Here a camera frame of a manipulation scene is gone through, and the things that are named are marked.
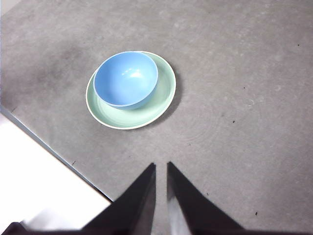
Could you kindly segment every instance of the white surface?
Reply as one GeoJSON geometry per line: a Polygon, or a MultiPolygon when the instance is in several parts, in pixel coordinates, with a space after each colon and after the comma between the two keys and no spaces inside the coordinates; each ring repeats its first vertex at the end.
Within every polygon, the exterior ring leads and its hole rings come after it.
{"type": "Polygon", "coordinates": [[[1,114],[0,192],[0,234],[24,219],[37,229],[79,229],[110,204],[1,114]]]}

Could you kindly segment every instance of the plate rim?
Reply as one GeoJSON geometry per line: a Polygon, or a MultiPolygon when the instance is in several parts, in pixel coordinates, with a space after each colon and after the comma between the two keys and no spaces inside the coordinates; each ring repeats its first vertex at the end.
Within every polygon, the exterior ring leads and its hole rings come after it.
{"type": "Polygon", "coordinates": [[[86,94],[85,94],[85,99],[86,99],[86,105],[87,105],[87,108],[90,112],[90,114],[93,116],[94,119],[96,119],[99,123],[101,123],[102,125],[105,125],[107,127],[110,127],[112,129],[117,129],[117,130],[132,130],[132,129],[137,129],[137,128],[140,128],[140,127],[143,127],[143,126],[146,126],[152,122],[154,122],[155,120],[157,120],[162,114],[165,113],[165,111],[168,109],[168,107],[171,105],[173,99],[174,99],[174,96],[175,96],[175,92],[176,92],[176,76],[175,76],[175,73],[173,71],[173,68],[171,67],[171,65],[161,56],[157,55],[157,54],[154,54],[152,52],[148,52],[148,51],[141,51],[141,50],[137,50],[137,52],[142,52],[142,53],[146,53],[146,54],[151,54],[151,55],[154,55],[154,56],[157,56],[159,57],[161,60],[163,60],[167,65],[168,67],[170,68],[172,74],[173,74],[173,78],[174,78],[174,88],[173,88],[173,94],[171,95],[170,97],[170,102],[168,102],[168,104],[165,106],[165,108],[157,115],[155,116],[153,119],[141,124],[141,125],[137,125],[137,126],[132,126],[132,127],[118,127],[118,126],[112,126],[112,125],[109,125],[103,121],[101,121],[99,118],[97,118],[97,116],[95,114],[93,114],[92,110],[90,109],[90,106],[89,106],[89,103],[88,103],[88,88],[89,88],[89,85],[92,81],[92,78],[93,76],[95,75],[95,73],[97,72],[97,70],[99,69],[99,67],[93,72],[91,78],[89,79],[89,82],[87,84],[87,87],[86,87],[86,94]]]}

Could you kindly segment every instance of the green plate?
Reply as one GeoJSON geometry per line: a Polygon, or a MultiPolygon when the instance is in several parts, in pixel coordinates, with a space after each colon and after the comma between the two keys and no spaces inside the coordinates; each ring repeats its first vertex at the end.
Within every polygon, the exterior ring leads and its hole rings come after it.
{"type": "Polygon", "coordinates": [[[86,103],[91,115],[101,124],[114,129],[136,129],[156,120],[170,106],[176,89],[176,79],[173,69],[162,57],[145,52],[157,65],[158,80],[156,91],[151,100],[135,110],[120,110],[102,101],[93,90],[93,77],[86,89],[86,103]]]}

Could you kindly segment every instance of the blue bowl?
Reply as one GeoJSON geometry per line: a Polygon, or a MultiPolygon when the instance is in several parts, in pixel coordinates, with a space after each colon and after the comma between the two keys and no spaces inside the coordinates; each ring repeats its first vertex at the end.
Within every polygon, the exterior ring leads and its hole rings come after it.
{"type": "Polygon", "coordinates": [[[139,108],[150,100],[156,86],[157,65],[149,56],[135,51],[111,56],[93,80],[96,94],[117,109],[139,108]]]}

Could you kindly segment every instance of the light green saucer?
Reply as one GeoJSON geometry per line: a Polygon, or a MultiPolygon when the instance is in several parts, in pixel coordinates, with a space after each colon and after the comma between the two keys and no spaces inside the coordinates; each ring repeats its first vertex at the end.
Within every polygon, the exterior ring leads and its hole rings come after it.
{"type": "Polygon", "coordinates": [[[151,100],[135,110],[120,110],[102,101],[93,90],[93,77],[86,89],[86,103],[91,115],[101,124],[114,129],[136,129],[156,120],[170,106],[176,89],[175,74],[171,66],[162,57],[145,52],[157,65],[158,80],[156,91],[151,100]]]}

